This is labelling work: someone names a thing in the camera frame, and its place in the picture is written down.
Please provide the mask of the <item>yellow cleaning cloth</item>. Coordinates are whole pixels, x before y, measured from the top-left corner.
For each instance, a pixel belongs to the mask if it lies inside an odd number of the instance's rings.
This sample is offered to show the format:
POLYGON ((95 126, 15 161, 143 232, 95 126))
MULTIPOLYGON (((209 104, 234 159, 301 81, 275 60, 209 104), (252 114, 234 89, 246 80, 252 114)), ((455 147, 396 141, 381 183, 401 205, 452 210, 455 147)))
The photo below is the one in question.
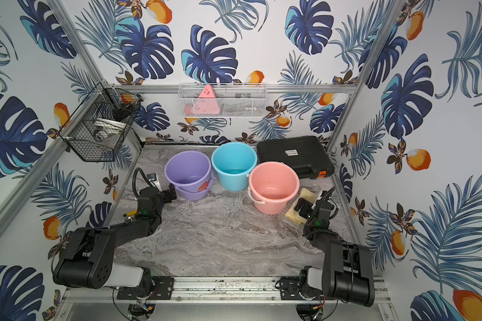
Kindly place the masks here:
POLYGON ((300 217, 298 213, 295 211, 295 206, 297 204, 297 201, 301 197, 308 200, 313 205, 318 200, 318 195, 316 193, 309 191, 306 188, 302 188, 299 192, 299 196, 297 197, 297 199, 292 203, 289 210, 285 213, 285 217, 295 222, 296 224, 304 225, 307 222, 308 217, 300 217))

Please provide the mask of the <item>purple plastic bucket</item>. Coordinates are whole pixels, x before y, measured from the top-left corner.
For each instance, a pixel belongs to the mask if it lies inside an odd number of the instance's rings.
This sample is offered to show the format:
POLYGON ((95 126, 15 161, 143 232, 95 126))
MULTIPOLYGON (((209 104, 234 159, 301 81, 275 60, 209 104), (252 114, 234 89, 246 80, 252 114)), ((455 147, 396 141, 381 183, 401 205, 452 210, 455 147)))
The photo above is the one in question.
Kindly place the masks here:
POLYGON ((171 157, 165 165, 166 179, 187 201, 205 198, 214 183, 212 164, 200 151, 184 151, 171 157))

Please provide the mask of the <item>pink plastic bucket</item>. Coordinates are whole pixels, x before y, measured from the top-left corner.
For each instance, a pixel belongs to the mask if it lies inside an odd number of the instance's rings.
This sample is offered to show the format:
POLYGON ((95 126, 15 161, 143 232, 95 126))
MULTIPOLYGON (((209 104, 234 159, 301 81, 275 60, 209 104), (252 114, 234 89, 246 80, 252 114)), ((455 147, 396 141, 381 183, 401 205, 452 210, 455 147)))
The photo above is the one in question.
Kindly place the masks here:
POLYGON ((263 214, 277 215, 298 194, 300 181, 296 172, 284 163, 264 162, 248 177, 248 197, 263 214))

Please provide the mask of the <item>teal plastic bucket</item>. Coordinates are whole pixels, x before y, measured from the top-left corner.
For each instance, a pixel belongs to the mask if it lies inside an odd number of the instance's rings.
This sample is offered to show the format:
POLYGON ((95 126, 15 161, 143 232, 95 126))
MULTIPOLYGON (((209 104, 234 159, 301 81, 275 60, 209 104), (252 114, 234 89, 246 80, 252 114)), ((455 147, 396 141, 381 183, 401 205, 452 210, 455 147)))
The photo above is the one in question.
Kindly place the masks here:
POLYGON ((242 191, 248 187, 248 177, 257 166, 256 151, 244 143, 226 143, 211 157, 212 166, 223 188, 242 191))

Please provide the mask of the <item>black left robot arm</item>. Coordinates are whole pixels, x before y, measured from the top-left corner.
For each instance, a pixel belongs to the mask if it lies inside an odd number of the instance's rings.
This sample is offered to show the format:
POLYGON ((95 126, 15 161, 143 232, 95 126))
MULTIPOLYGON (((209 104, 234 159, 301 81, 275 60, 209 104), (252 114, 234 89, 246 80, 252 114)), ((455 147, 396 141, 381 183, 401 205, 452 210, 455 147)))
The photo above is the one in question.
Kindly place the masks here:
POLYGON ((116 248, 153 235, 162 223, 164 205, 177 199, 174 184, 162 191, 156 182, 155 175, 136 168, 132 180, 135 215, 113 226, 75 230, 52 270, 53 281, 69 288, 105 287, 113 275, 116 248))

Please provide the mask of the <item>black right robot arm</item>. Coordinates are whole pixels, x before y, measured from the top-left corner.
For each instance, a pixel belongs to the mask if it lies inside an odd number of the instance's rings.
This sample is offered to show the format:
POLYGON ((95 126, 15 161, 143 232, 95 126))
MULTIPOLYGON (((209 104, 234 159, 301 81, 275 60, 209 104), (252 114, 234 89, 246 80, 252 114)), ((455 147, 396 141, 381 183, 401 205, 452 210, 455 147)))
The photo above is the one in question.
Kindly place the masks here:
POLYGON ((330 229, 334 211, 336 206, 328 196, 300 208, 307 214, 303 237, 324 254, 324 259, 320 267, 301 270, 299 293, 310 300, 334 299, 371 307, 376 294, 370 249, 349 243, 330 229))

